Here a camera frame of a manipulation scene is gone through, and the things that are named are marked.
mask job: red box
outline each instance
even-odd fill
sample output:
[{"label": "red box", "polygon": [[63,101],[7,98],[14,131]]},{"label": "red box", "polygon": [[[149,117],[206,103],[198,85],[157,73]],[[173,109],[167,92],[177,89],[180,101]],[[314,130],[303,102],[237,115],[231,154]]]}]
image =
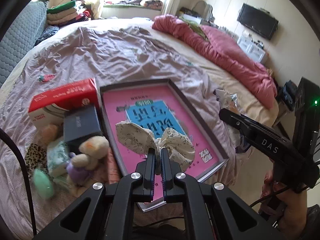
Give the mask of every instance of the red box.
[{"label": "red box", "polygon": [[63,123],[65,112],[94,104],[99,110],[98,91],[94,78],[69,83],[32,98],[28,114],[37,128],[50,123]]}]

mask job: pink book cover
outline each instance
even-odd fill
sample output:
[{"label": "pink book cover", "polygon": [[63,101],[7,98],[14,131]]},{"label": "pink book cover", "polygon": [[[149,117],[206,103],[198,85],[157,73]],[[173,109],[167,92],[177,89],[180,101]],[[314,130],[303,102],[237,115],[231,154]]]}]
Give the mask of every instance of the pink book cover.
[{"label": "pink book cover", "polygon": [[[204,172],[221,164],[222,157],[219,158],[218,150],[212,142],[208,142],[168,85],[110,90],[103,92],[102,98],[120,155],[117,157],[121,158],[120,163],[119,159],[117,160],[123,175],[134,172],[137,163],[144,161],[146,156],[129,150],[118,141],[116,124],[120,121],[131,121],[143,128],[148,128],[154,132],[155,138],[161,137],[167,127],[187,135],[196,153],[186,173],[196,179],[200,179]],[[142,210],[151,210],[162,197],[162,178],[161,175],[156,175],[153,202],[142,204]]]}]

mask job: qr code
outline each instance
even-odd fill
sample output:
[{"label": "qr code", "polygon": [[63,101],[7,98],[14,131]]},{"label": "qr code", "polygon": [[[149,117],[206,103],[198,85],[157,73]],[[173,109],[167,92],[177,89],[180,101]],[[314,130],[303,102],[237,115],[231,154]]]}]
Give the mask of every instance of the qr code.
[{"label": "qr code", "polygon": [[209,150],[206,148],[203,151],[199,152],[199,155],[204,163],[207,163],[209,160],[212,159],[212,155],[210,154]]}]

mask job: open box tray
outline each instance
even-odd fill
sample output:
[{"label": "open box tray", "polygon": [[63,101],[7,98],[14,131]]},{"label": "open box tray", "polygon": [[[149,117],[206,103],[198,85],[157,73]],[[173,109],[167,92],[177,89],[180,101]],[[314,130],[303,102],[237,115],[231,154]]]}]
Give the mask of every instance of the open box tray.
[{"label": "open box tray", "polygon": [[[225,150],[211,129],[170,79],[111,84],[100,87],[100,95],[108,139],[122,175],[134,172],[137,163],[146,157],[127,149],[118,141],[116,123],[126,120],[152,130],[156,138],[161,137],[166,127],[186,134],[195,147],[196,155],[185,172],[199,182],[212,176],[228,161]],[[156,175],[154,200],[139,203],[139,206],[147,212],[164,204],[162,179]]]}]

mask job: pink comforter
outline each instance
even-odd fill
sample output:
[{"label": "pink comforter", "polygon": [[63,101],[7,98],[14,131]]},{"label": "pink comforter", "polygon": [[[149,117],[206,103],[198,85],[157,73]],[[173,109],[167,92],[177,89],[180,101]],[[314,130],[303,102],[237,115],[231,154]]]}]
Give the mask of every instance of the pink comforter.
[{"label": "pink comforter", "polygon": [[231,73],[266,108],[272,108],[274,97],[277,95],[273,79],[265,67],[247,57],[231,37],[213,27],[203,25],[201,28],[209,39],[207,42],[184,21],[173,15],[155,17],[152,28],[184,41],[203,57]]}]

